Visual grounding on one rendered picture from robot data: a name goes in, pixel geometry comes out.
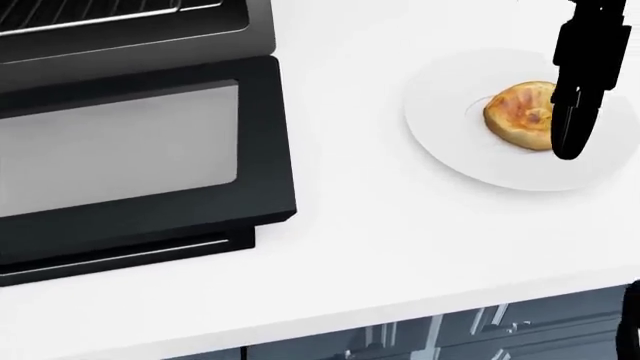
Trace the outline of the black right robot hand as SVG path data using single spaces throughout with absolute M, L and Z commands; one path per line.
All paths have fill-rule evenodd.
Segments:
M 615 88 L 632 26 L 624 23 L 627 0 L 570 0 L 573 17 L 561 26 L 553 64 L 552 151 L 573 160 L 594 129 L 605 92 Z

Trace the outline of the round golden bread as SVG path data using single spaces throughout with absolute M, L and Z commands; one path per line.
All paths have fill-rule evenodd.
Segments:
M 546 81 L 519 83 L 495 95 L 483 109 L 487 128 L 507 143 L 533 151 L 548 151 L 551 144 L 556 88 Z

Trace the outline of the black toaster oven body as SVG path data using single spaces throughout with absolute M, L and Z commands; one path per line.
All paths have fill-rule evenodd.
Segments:
M 271 0 L 224 0 L 217 8 L 0 37 L 0 63 L 239 32 L 271 20 Z

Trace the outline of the black glass oven door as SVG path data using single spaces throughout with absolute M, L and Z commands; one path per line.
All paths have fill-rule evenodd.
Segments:
M 295 212 L 273 56 L 0 95 L 0 287 L 253 248 Z

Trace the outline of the white round plate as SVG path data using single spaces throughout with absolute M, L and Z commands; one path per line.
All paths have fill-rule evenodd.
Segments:
M 604 99 L 589 142 L 573 161 L 514 146 L 484 124 L 483 108 L 494 95 L 527 80 L 556 78 L 557 69 L 541 53 L 454 53 L 432 60 L 410 81 L 404 116 L 427 152 L 473 179 L 522 191 L 583 188 L 625 167 L 640 146 L 640 117 L 627 98 Z

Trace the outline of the grey base cabinet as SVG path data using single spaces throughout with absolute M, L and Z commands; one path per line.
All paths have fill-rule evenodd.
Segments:
M 443 315 L 434 360 L 617 360 L 626 285 L 508 303 L 501 328 L 470 335 L 479 308 Z M 431 317 L 163 360 L 414 360 Z

